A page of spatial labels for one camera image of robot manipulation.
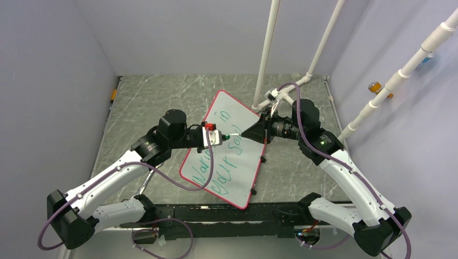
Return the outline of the red framed whiteboard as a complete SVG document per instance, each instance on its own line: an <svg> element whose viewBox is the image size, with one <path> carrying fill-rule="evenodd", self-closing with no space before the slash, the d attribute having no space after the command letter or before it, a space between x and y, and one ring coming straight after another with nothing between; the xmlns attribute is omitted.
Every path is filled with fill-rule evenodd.
<svg viewBox="0 0 458 259"><path fill-rule="evenodd" d="M257 122L259 116L229 93L220 90L204 120L216 124L218 130L229 135L242 133ZM214 170L204 190L239 209L245 209L265 145L242 137L230 137L212 150Z"/></svg>

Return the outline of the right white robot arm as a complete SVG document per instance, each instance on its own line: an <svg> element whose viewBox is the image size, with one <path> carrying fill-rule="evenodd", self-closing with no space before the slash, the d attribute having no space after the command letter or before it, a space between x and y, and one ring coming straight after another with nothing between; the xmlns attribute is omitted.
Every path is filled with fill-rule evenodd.
<svg viewBox="0 0 458 259"><path fill-rule="evenodd" d="M259 120L244 130L241 137L261 144L270 144L275 137L296 140L302 154L330 175L355 206L355 210L350 210L310 193L298 202L302 223L318 220L331 224L373 257L388 257L384 250L403 236L406 258L411 257L412 245L406 233L411 212L406 207L396 207L367 180L337 137L321 127L320 112L314 102L300 99L293 104L290 117L278 115L272 106L265 107Z"/></svg>

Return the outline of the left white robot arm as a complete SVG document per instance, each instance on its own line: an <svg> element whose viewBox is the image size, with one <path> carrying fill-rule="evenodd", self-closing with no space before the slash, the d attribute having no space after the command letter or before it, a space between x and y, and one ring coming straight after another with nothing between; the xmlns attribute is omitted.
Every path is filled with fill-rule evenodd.
<svg viewBox="0 0 458 259"><path fill-rule="evenodd" d="M204 189L186 187L158 169L171 157L174 149L196 148L200 153L211 150L224 141L224 135L214 124L205 121L189 126L186 114L181 110L168 110L144 136L140 137L111 166L86 183L67 192L55 190L46 198L48 220L38 237L41 250L60 246L75 249L87 242L95 233L116 225L135 222L147 227L154 222L156 207L143 194L136 194L127 201L103 205L113 193L134 179L159 174L173 185L189 190Z"/></svg>

